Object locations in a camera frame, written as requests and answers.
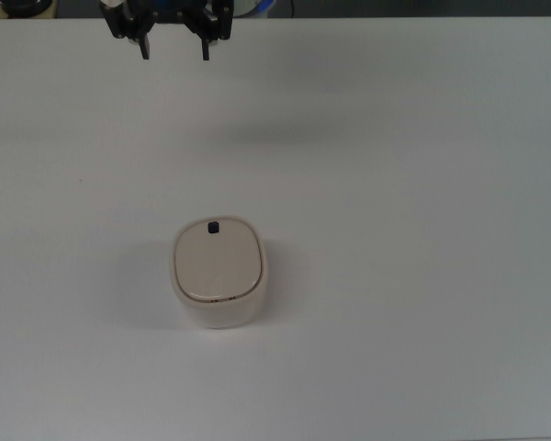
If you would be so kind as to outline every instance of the white table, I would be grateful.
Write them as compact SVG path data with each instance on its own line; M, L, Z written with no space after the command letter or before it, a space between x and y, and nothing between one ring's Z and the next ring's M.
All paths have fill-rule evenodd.
M0 440L551 436L551 19L0 22ZM200 330L232 213L269 301Z

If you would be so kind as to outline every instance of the white container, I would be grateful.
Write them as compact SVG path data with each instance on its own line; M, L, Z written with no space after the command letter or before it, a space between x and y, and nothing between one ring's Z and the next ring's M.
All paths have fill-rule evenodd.
M218 216L186 225L175 236L170 271L178 299L208 328L246 323L264 302L264 242L245 219Z

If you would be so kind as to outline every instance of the container lid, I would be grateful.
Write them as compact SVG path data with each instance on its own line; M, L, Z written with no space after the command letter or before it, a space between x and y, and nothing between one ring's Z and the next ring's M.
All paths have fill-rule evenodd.
M196 301L233 300L253 291L262 260L253 229L219 218L187 227L175 243L177 283Z

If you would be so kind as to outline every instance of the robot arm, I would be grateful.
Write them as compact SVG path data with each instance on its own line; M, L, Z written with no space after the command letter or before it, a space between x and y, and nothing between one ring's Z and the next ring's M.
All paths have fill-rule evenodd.
M202 55L209 60L208 45L231 37L232 18L264 11L275 0L99 0L112 35L139 43L149 60L147 34L155 23L182 23L202 41Z

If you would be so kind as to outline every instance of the white surface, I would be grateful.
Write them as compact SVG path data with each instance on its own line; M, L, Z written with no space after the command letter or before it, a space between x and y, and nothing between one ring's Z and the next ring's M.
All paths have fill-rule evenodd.
M0 439L551 435L551 19L151 41L0 22ZM167 254L221 212L270 292L204 331Z

